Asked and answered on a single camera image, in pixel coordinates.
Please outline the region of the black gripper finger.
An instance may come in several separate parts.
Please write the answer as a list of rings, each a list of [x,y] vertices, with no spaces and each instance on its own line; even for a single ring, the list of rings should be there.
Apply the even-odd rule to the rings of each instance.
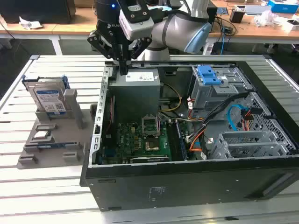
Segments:
[[[99,30],[94,30],[89,34],[87,41],[103,56],[113,59],[119,67],[120,74],[124,75],[122,50],[114,31],[104,31],[104,34],[101,34]]]
[[[128,73],[128,66],[132,59],[136,59],[152,42],[151,38],[138,39],[135,45],[130,48],[134,41],[125,41],[123,44],[123,75]]]

